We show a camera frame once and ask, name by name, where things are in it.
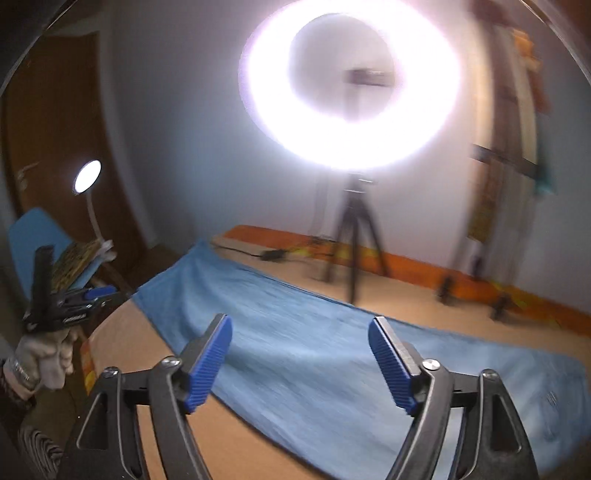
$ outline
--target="blue cloth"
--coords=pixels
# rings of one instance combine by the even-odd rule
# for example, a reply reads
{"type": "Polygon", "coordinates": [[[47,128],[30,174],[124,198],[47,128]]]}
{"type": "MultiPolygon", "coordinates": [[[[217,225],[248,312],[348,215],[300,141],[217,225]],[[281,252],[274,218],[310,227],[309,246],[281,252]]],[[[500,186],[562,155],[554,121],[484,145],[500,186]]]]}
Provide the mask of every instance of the blue cloth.
{"type": "MultiPolygon", "coordinates": [[[[53,245],[53,261],[72,243],[72,239],[55,221],[39,207],[20,217],[8,231],[10,253],[22,292],[31,300],[35,251],[44,245],[53,245]]],[[[82,288],[100,267],[102,260],[95,258],[74,280],[70,289],[82,288]]]]}
{"type": "MultiPolygon", "coordinates": [[[[386,477],[411,420],[395,406],[369,348],[373,313],[219,258],[204,242],[133,299],[175,353],[216,313],[229,314],[233,341],[213,393],[264,435],[336,478],[386,477]]],[[[576,360],[390,323],[423,357],[451,371],[497,370],[540,472],[591,434],[585,370],[576,360]]],[[[436,479],[447,478],[457,443],[461,411],[452,412],[436,479]]]]}

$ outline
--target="sleeve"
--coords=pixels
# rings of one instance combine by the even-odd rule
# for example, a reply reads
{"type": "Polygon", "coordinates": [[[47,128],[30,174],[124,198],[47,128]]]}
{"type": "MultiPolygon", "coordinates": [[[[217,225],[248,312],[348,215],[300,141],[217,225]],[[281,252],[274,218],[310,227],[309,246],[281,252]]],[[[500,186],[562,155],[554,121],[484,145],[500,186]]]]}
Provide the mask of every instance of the sleeve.
{"type": "Polygon", "coordinates": [[[18,447],[18,429],[25,415],[35,406],[35,399],[23,400],[14,393],[4,377],[4,362],[0,360],[0,424],[18,447]]]}

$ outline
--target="hand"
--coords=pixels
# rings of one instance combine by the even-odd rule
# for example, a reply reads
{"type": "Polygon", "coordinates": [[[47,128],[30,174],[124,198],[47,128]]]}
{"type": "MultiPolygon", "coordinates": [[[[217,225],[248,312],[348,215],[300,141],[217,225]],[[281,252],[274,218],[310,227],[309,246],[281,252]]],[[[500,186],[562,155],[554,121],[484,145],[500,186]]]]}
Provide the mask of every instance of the hand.
{"type": "Polygon", "coordinates": [[[41,385],[52,390],[63,388],[66,375],[74,371],[73,344],[77,338],[76,329],[25,335],[6,366],[11,367],[14,378],[28,391],[41,385]]]}

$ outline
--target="light stand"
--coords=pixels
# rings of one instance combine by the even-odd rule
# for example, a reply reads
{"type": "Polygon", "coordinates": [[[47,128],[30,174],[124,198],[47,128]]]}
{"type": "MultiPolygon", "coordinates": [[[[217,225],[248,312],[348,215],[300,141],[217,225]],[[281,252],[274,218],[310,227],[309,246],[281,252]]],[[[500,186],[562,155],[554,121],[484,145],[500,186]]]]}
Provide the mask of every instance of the light stand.
{"type": "Polygon", "coordinates": [[[100,232],[99,222],[96,221],[95,208],[92,205],[92,188],[86,190],[86,208],[88,209],[88,217],[92,224],[92,229],[95,231],[95,235],[101,244],[105,243],[102,233],[100,232]]]}
{"type": "MultiPolygon", "coordinates": [[[[377,86],[377,87],[392,87],[392,75],[386,72],[376,72],[369,69],[353,69],[348,70],[345,74],[345,80],[351,85],[348,88],[346,95],[347,117],[350,121],[357,121],[359,118],[359,87],[362,85],[377,86]]],[[[332,274],[334,264],[336,261],[336,254],[339,249],[339,242],[345,235],[345,232],[351,231],[351,275],[349,280],[349,303],[355,304],[356,298],[356,283],[357,270],[359,261],[359,227],[361,222],[365,222],[369,227],[372,240],[375,248],[378,251],[382,275],[389,276],[389,268],[382,251],[382,242],[380,241],[377,227],[374,224],[370,210],[365,202],[365,190],[363,184],[372,183],[365,180],[358,173],[351,173],[349,185],[345,189],[346,203],[343,210],[342,219],[337,228],[335,235],[335,243],[332,248],[332,254],[329,258],[329,263],[326,268],[324,280],[326,282],[332,281],[332,274]]]]}

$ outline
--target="door handle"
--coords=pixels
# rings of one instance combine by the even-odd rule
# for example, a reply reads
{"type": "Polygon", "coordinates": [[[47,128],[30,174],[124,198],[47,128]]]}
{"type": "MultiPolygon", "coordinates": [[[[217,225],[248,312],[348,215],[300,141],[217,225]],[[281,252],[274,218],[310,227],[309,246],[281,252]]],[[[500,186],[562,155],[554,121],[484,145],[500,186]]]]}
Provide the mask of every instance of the door handle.
{"type": "Polygon", "coordinates": [[[23,168],[18,170],[16,178],[17,178],[17,184],[18,184],[19,191],[24,192],[28,186],[27,179],[25,178],[25,172],[27,170],[35,168],[39,164],[40,164],[40,162],[36,161],[35,163],[30,163],[29,165],[25,165],[23,168]]]}

